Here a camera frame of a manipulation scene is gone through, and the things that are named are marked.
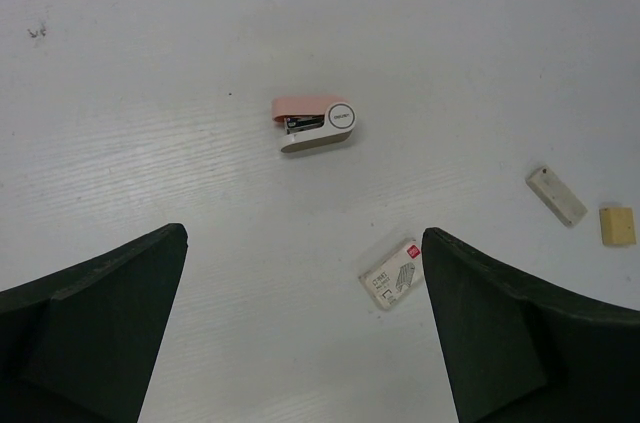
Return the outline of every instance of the white eraser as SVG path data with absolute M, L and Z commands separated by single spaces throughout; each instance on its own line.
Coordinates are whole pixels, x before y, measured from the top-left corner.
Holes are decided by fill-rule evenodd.
M 569 228 L 576 226 L 587 214 L 587 208 L 548 166 L 534 171 L 527 178 L 527 185 Z
M 383 310 L 395 306 L 416 283 L 424 280 L 420 248 L 415 240 L 360 277 L 360 281 Z

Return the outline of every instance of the circular logo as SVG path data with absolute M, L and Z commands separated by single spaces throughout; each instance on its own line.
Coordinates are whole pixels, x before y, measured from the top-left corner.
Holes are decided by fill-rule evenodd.
M 329 110 L 329 122 L 339 130 L 346 130 L 356 121 L 356 114 L 346 103 L 337 103 Z

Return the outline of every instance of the yellow block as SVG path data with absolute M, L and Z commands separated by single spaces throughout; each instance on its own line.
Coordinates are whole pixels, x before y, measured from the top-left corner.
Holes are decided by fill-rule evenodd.
M 636 229 L 631 208 L 603 208 L 600 210 L 602 243 L 605 246 L 636 244 Z

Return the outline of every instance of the mini stapler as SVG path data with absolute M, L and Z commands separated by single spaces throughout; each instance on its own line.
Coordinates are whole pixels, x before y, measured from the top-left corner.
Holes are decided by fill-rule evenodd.
M 283 96 L 271 104 L 273 121 L 282 123 L 285 136 L 280 151 L 293 153 L 349 138 L 356 113 L 339 96 Z

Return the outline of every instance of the pink stapler handle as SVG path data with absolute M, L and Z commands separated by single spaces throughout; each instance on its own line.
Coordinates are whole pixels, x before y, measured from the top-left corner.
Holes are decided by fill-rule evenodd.
M 287 116 L 324 115 L 334 103 L 347 100 L 334 95 L 322 96 L 283 96 L 271 102 L 273 121 L 282 122 Z

